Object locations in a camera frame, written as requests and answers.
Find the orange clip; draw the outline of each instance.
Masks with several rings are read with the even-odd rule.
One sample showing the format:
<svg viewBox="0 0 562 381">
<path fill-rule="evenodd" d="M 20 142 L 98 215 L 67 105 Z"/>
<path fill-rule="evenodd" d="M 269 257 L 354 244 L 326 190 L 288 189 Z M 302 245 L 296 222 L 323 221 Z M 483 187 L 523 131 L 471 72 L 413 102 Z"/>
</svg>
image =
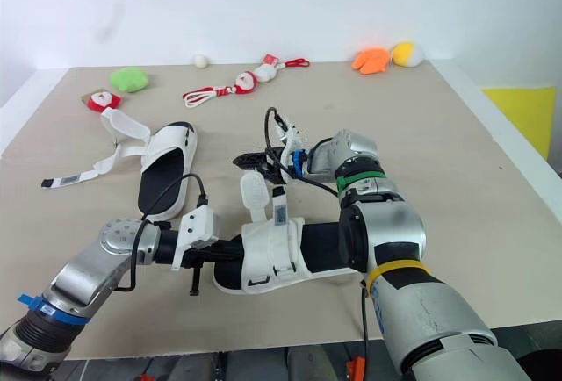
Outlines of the orange clip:
<svg viewBox="0 0 562 381">
<path fill-rule="evenodd" d="M 349 381 L 363 381 L 363 374 L 365 373 L 364 357 L 359 356 L 352 361 L 346 362 L 345 369 Z"/>
<path fill-rule="evenodd" d="M 134 381 L 156 381 L 156 378 L 147 374 L 140 374 L 134 378 Z"/>
</svg>

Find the white ball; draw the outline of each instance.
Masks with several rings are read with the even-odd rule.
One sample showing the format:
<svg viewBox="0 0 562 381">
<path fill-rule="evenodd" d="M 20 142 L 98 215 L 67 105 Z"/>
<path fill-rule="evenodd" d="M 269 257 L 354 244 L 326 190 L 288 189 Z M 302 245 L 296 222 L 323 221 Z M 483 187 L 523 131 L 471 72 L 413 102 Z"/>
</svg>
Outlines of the white ball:
<svg viewBox="0 0 562 381">
<path fill-rule="evenodd" d="M 196 54 L 195 56 L 193 56 L 193 65 L 195 65 L 195 67 L 199 69 L 207 68 L 207 65 L 209 65 L 209 60 L 202 54 Z"/>
</svg>

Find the blue tape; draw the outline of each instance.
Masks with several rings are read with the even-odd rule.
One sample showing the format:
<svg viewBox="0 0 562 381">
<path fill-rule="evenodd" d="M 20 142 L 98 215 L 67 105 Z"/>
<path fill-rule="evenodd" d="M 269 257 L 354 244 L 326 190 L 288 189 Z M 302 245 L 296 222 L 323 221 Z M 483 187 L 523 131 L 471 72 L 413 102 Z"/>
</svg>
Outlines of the blue tape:
<svg viewBox="0 0 562 381">
<path fill-rule="evenodd" d="M 72 326 L 85 326 L 90 322 L 89 318 L 76 317 L 74 315 L 70 315 L 69 313 L 64 313 L 59 309 L 56 309 L 54 306 L 46 302 L 46 300 L 43 299 L 42 296 L 36 296 L 35 298 L 32 298 L 31 296 L 22 294 L 18 298 L 18 302 L 27 305 L 27 307 L 32 311 L 41 311 L 42 313 L 45 313 L 60 322 L 65 322 Z"/>
<path fill-rule="evenodd" d="M 292 164 L 295 168 L 295 172 L 297 173 L 298 177 L 302 177 L 302 168 L 300 167 L 300 155 L 304 152 L 305 150 L 300 149 L 300 150 L 295 150 L 292 152 Z"/>
</svg>

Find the orange plush toy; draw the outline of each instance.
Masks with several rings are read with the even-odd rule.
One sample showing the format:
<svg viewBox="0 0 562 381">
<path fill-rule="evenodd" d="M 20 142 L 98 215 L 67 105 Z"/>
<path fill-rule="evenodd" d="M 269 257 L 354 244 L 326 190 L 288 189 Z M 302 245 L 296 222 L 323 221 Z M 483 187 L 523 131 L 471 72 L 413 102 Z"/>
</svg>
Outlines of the orange plush toy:
<svg viewBox="0 0 562 381">
<path fill-rule="evenodd" d="M 361 74 L 376 74 L 385 72 L 389 61 L 390 54 L 385 49 L 367 49 L 357 54 L 351 67 Z"/>
</svg>

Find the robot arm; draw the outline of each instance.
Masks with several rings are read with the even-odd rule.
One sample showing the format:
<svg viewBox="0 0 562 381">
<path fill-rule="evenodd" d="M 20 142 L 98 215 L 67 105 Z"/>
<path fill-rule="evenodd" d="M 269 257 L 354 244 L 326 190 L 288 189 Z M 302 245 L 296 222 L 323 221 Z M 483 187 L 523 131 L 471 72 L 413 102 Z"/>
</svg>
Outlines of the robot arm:
<svg viewBox="0 0 562 381">
<path fill-rule="evenodd" d="M 173 270 L 193 268 L 191 294 L 198 293 L 203 262 L 229 261 L 243 255 L 238 244 L 218 240 L 218 225 L 207 205 L 184 215 L 179 231 L 140 219 L 107 223 L 97 240 L 70 260 L 36 298 L 19 299 L 29 311 L 0 337 L 0 362 L 30 372 L 51 372 L 100 306 L 116 290 L 134 287 L 131 267 L 134 240 L 140 231 L 136 264 L 168 264 Z M 118 288 L 132 271 L 132 288 Z"/>
<path fill-rule="evenodd" d="M 277 112 L 275 121 L 285 147 L 274 152 L 292 175 L 268 160 L 267 152 L 234 163 L 257 169 L 273 183 L 291 183 L 295 176 L 336 183 L 342 258 L 365 274 L 396 370 L 418 381 L 529 380 L 462 296 L 422 264 L 422 221 L 386 176 L 377 146 L 342 130 L 305 150 L 293 124 Z"/>
</svg>

